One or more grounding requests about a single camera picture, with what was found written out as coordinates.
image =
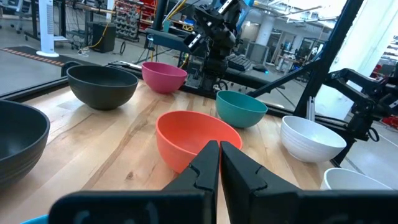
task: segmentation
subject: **teal bowl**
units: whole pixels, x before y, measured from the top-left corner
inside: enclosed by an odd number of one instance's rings
[[[33,218],[21,224],[47,224],[49,222],[49,216],[43,215],[41,217]]]
[[[216,108],[223,121],[237,128],[256,125],[268,110],[255,98],[228,90],[217,93]]]

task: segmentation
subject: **wooden table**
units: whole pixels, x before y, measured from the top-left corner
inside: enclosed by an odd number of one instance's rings
[[[215,101],[178,91],[160,95],[139,83],[131,100],[113,111],[96,111],[68,88],[26,102],[42,110],[51,128],[40,161],[20,182],[0,193],[0,223],[46,214],[61,196],[78,190],[158,190],[176,176],[160,157],[156,118],[167,111],[195,110],[216,116]],[[279,139],[280,118],[239,129],[245,152],[302,189],[318,189],[329,162],[294,159]],[[221,186],[218,223],[229,223]]]

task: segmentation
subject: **pink bowl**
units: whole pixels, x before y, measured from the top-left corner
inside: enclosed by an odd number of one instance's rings
[[[171,93],[178,90],[187,77],[187,72],[173,65],[159,62],[144,62],[142,77],[145,83],[157,93]]]

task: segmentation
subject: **dark gray bowl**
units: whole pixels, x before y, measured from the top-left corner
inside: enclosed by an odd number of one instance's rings
[[[42,156],[50,131],[45,114],[31,106],[0,101],[0,189],[21,180]]]
[[[79,65],[68,68],[68,81],[75,96],[97,110],[113,110],[134,94],[138,78],[117,68]]]

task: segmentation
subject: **white bowl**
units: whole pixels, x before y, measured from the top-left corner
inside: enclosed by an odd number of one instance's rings
[[[347,146],[334,131],[296,116],[282,118],[280,138],[290,155],[303,162],[329,161]]]
[[[321,184],[322,190],[392,190],[390,187],[363,174],[342,169],[326,170]]]

